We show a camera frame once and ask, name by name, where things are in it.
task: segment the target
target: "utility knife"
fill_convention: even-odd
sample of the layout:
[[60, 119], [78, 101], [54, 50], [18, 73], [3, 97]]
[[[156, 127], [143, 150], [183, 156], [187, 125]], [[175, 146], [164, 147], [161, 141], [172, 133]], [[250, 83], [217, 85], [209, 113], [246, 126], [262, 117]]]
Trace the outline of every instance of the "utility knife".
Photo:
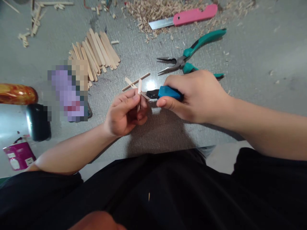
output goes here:
[[174, 15], [174, 17], [149, 22], [152, 30], [160, 29], [168, 26], [181, 26], [188, 23], [202, 21], [213, 18], [217, 13], [218, 6], [216, 4], [208, 5], [204, 11], [200, 9], [192, 9], [183, 11]]

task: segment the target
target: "glass jar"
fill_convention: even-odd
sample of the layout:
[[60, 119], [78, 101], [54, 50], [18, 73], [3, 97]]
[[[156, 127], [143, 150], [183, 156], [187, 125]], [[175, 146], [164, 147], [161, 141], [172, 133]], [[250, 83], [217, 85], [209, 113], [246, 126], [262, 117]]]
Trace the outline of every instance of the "glass jar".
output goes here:
[[17, 84], [0, 84], [0, 103], [28, 105], [37, 101], [37, 93], [32, 87]]

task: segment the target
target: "green pliers handle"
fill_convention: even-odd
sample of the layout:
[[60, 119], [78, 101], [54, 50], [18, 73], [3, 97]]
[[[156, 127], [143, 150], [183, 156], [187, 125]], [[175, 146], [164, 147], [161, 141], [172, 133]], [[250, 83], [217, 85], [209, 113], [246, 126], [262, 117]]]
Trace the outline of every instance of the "green pliers handle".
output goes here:
[[191, 57], [193, 53], [203, 44], [212, 42], [214, 40], [217, 40], [223, 37], [223, 35], [226, 34], [226, 32], [227, 32], [227, 29], [220, 29], [220, 30], [212, 31], [210, 33], [205, 34], [200, 39], [198, 39], [196, 42], [194, 42], [194, 44], [190, 48], [185, 49], [183, 51], [183, 55], [186, 56], [187, 58]]
[[[186, 63], [185, 66], [183, 67], [183, 73], [184, 74], [191, 73], [191, 72], [194, 72], [196, 70], [198, 70], [198, 69], [195, 66], [193, 66], [191, 63]], [[216, 74], [214, 74], [214, 76], [216, 78], [219, 78], [219, 77], [224, 76], [224, 74], [223, 73], [216, 73]]]

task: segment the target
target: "wire cutter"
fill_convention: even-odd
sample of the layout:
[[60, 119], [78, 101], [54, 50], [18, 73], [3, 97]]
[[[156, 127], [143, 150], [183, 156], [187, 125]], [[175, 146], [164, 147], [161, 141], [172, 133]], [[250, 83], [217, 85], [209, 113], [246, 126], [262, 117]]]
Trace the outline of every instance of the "wire cutter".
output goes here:
[[161, 86], [160, 89], [155, 89], [147, 92], [141, 92], [141, 94], [144, 96], [146, 95], [150, 99], [159, 99], [163, 96], [170, 96], [172, 98], [175, 98], [178, 101], [183, 100], [183, 94], [180, 93], [177, 89], [171, 88], [169, 86]]
[[[164, 70], [158, 72], [158, 73], [166, 73], [166, 72], [171, 72], [174, 71], [178, 68], [183, 68], [183, 73], [187, 74], [187, 73], [191, 73], [193, 71], [198, 70], [195, 66], [193, 66], [190, 63], [187, 63], [186, 60], [188, 58], [190, 58], [193, 53], [199, 48], [201, 47], [203, 44], [212, 42], [214, 40], [217, 40], [221, 37], [223, 37], [224, 34], [226, 34], [227, 30], [226, 29], [220, 29], [220, 30], [216, 30], [216, 31], [212, 31], [208, 34], [205, 34], [204, 36], [202, 36], [200, 39], [198, 39], [190, 48], [185, 49], [183, 51], [183, 56], [179, 57], [179, 58], [175, 58], [175, 57], [159, 57], [157, 58], [158, 60], [162, 60], [162, 61], [176, 61], [176, 64], [174, 66], [171, 67], [167, 67]], [[222, 77], [224, 76], [223, 73], [219, 73], [219, 74], [214, 74], [215, 77]]]

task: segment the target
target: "hand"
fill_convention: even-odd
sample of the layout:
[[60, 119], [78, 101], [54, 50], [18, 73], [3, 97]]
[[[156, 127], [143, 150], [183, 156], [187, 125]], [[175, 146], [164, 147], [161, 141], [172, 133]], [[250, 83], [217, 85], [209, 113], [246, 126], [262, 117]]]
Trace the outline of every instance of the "hand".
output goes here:
[[178, 89], [183, 102], [172, 97], [161, 97], [157, 106], [169, 109], [180, 118], [193, 123], [211, 123], [227, 112], [232, 97], [221, 87], [212, 73], [198, 70], [185, 75], [170, 75], [164, 85]]
[[[141, 109], [137, 113], [137, 105], [141, 101]], [[122, 137], [147, 121], [148, 101], [138, 94], [137, 89], [131, 89], [118, 95], [106, 115], [103, 126], [112, 136]]]

